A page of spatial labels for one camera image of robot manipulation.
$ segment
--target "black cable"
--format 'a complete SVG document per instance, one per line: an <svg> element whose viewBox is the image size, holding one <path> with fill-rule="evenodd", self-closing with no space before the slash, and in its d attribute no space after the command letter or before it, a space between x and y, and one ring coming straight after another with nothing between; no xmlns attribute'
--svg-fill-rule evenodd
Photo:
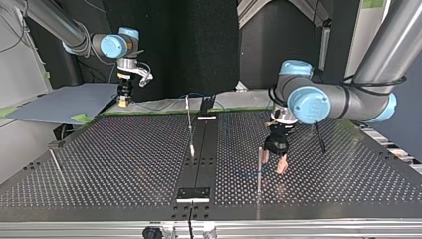
<svg viewBox="0 0 422 239"><path fill-rule="evenodd" d="M391 82L386 82L386 83L345 83L344 81L350 80L354 77L354 75L352 76L348 76L343 80L343 85L345 86L349 86L349 87L357 87L357 88L362 88L362 87L389 87L389 86L397 86L400 85L404 82L407 81L406 76L401 77L400 79L391 81Z"/></svg>
<svg viewBox="0 0 422 239"><path fill-rule="evenodd" d="M280 98L277 97L275 87L268 88L268 97L271 99L271 101L273 101L277 105L280 105L280 106L286 105L284 101L282 101Z"/></svg>
<svg viewBox="0 0 422 239"><path fill-rule="evenodd" d="M25 2L26 2L26 8L25 8L25 12L24 12L24 15L23 15L24 17L27 16L27 14L28 14L28 8L29 8L29 2L28 2L28 0L25 0ZM22 39L24 39L24 37L25 37L25 27L24 27L23 22L21 23L21 27L22 27L22 34L21 34L21 37L19 38L19 40L15 44L13 44L12 46L10 46L8 48L5 48L3 50L0 50L0 53L7 52L7 51L15 48L16 46L18 46L19 43L22 42Z"/></svg>
<svg viewBox="0 0 422 239"><path fill-rule="evenodd" d="M315 42L316 39L316 17L317 17L317 7L319 6L320 0L316 1L316 7L314 9L314 15L313 15L313 42Z"/></svg>
<svg viewBox="0 0 422 239"><path fill-rule="evenodd" d="M85 63L83 63L83 62L81 62L79 60L78 60L78 63L81 64L83 67L87 68L87 70L91 73L91 75L93 77L93 82L94 82L94 77L95 77L95 78L99 79L100 81L106 83L106 76L102 72L100 72L99 70L97 70L97 69L95 69L95 68L93 68L93 67L91 67L91 66L89 66L89 65L87 65L87 64L85 64ZM93 75L93 72L96 72L103 79L100 79L99 77L94 76Z"/></svg>
<svg viewBox="0 0 422 239"><path fill-rule="evenodd" d="M315 123L315 126L316 126L317 138L319 139L320 149L322 150L322 153L326 153L325 142L323 141L322 135L320 134L319 124L317 123L317 121Z"/></svg>

